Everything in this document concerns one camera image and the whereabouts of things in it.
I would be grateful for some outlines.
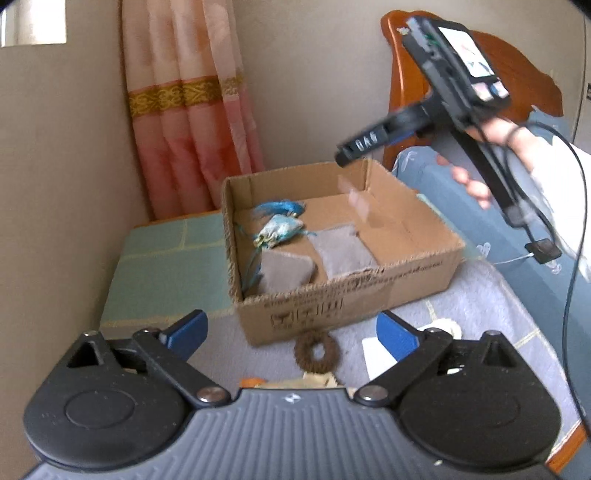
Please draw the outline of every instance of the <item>brown scrunchie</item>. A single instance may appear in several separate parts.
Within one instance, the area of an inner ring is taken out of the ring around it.
[[[339,364],[339,344],[328,333],[311,330],[302,333],[295,342],[295,362],[304,372],[327,374],[334,371]],[[321,359],[316,360],[313,348],[319,343],[322,343],[324,347],[324,355]]]

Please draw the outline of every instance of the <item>white cable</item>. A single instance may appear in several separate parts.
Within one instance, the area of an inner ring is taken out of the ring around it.
[[[533,256],[534,256],[534,254],[527,254],[527,255],[523,255],[521,257],[514,258],[513,260],[506,260],[504,262],[493,263],[493,265],[504,265],[506,263],[517,262],[518,260],[523,260],[524,258],[529,258],[529,257],[533,257]]]

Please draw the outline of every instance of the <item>wooden headboard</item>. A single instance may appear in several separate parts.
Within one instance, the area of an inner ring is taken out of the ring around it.
[[[420,101],[429,89],[423,74],[412,57],[402,46],[399,28],[406,27],[406,20],[413,15],[439,18],[425,11],[404,12],[394,10],[382,17],[382,32],[392,47],[392,86],[389,111]],[[511,106],[502,115],[522,122],[527,120],[532,105],[554,116],[562,116],[562,94],[552,78],[539,71],[519,50],[500,38],[488,33],[472,31],[479,47],[489,57],[492,67],[511,93]],[[428,145],[428,141],[411,137],[384,151],[384,166],[392,169],[396,156],[405,148]]]

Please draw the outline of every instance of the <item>white sleeve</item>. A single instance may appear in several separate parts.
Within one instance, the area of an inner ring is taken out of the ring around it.
[[[591,155],[573,145],[591,184]],[[552,212],[554,229],[560,239],[562,250],[576,256],[583,233],[584,190],[579,164],[564,142],[553,137],[552,145],[540,149],[531,176],[540,188]],[[591,236],[591,220],[587,219],[586,237]],[[580,271],[589,281],[591,278],[591,241],[583,247]]]

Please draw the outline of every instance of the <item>window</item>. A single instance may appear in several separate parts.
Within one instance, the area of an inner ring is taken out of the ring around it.
[[[66,0],[16,0],[0,17],[0,47],[66,43]]]

